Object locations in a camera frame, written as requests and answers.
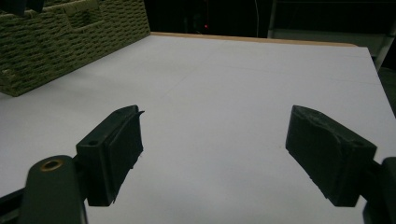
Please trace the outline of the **black device with red light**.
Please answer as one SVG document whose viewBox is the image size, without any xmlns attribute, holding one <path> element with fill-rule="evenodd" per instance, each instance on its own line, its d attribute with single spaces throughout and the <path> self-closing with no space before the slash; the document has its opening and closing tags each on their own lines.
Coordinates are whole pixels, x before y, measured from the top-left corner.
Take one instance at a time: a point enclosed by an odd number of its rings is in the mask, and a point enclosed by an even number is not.
<svg viewBox="0 0 396 224">
<path fill-rule="evenodd" d="M 212 32 L 210 23 L 208 21 L 200 21 L 198 24 L 198 31 L 201 34 L 210 34 Z"/>
</svg>

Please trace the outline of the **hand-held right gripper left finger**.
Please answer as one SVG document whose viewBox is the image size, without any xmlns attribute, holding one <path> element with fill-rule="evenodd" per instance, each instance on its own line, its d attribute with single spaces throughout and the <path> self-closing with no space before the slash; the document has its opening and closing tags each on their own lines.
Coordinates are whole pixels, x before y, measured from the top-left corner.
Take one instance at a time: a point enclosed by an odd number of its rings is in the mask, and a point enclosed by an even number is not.
<svg viewBox="0 0 396 224">
<path fill-rule="evenodd" d="M 116 200 L 126 176 L 143 152 L 142 114 L 137 105 L 117 109 L 77 143 L 78 164 L 88 178 L 90 206 L 110 206 Z"/>
</svg>

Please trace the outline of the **green woven basket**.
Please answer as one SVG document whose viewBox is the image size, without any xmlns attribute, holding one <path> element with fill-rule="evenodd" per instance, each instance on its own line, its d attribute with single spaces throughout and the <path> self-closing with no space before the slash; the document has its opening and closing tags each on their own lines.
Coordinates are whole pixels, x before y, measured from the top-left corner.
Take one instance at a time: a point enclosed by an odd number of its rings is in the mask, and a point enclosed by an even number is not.
<svg viewBox="0 0 396 224">
<path fill-rule="evenodd" d="M 149 34 L 144 0 L 0 0 L 0 92 L 22 95 Z"/>
</svg>

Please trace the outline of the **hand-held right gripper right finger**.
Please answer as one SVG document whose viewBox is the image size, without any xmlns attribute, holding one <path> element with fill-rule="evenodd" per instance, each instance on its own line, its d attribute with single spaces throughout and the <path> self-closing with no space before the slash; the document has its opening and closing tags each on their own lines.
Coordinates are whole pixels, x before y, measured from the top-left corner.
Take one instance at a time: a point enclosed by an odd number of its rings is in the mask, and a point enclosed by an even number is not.
<svg viewBox="0 0 396 224">
<path fill-rule="evenodd" d="M 286 149 L 335 206 L 353 207 L 376 146 L 325 114 L 291 109 Z"/>
</svg>

